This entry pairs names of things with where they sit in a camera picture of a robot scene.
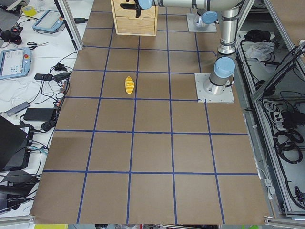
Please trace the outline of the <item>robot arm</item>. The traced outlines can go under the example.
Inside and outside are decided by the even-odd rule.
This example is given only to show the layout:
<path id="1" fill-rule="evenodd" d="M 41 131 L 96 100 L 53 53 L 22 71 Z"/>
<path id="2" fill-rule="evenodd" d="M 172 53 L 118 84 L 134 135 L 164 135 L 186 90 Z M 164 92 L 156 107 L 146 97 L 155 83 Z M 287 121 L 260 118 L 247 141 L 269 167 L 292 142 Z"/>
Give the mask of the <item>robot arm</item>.
<path id="1" fill-rule="evenodd" d="M 218 13 L 212 11 L 208 0 L 135 0 L 134 3 L 121 3 L 120 7 L 126 10 L 135 10 L 136 18 L 140 17 L 141 11 L 155 7 L 177 7 L 197 9 L 197 15 L 193 20 L 194 26 L 202 28 L 217 21 Z"/>
<path id="2" fill-rule="evenodd" d="M 235 70 L 235 62 L 231 58 L 236 52 L 236 36 L 239 22 L 239 11 L 242 0 L 208 0 L 206 9 L 221 13 L 220 43 L 218 56 L 209 77 L 209 84 L 225 88 L 227 80 Z"/>

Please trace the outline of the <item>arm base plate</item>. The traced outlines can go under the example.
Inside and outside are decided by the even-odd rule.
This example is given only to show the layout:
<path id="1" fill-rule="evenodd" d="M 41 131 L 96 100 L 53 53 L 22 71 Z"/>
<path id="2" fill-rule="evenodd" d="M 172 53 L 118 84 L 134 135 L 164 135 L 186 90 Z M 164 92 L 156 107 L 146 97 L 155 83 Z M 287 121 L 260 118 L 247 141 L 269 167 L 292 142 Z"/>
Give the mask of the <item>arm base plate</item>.
<path id="1" fill-rule="evenodd" d="M 210 82 L 209 73 L 195 73 L 197 101 L 199 103 L 234 103 L 231 82 L 228 79 L 223 86 L 216 86 Z"/>
<path id="2" fill-rule="evenodd" d="M 215 22 L 218 14 L 209 11 L 203 15 L 187 14 L 188 32 L 217 33 Z"/>

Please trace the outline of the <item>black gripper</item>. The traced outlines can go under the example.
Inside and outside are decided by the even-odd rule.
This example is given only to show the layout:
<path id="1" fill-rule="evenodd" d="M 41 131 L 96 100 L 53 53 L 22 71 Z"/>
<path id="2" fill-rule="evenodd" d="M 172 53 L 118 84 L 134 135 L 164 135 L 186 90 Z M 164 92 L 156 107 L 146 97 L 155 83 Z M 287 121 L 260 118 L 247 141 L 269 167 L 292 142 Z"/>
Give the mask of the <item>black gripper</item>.
<path id="1" fill-rule="evenodd" d="M 136 10 L 135 17 L 139 18 L 140 10 L 143 10 L 143 8 L 139 4 L 139 1 L 138 0 L 134 0 L 134 3 L 130 4 L 129 8 L 132 9 L 132 10 Z"/>

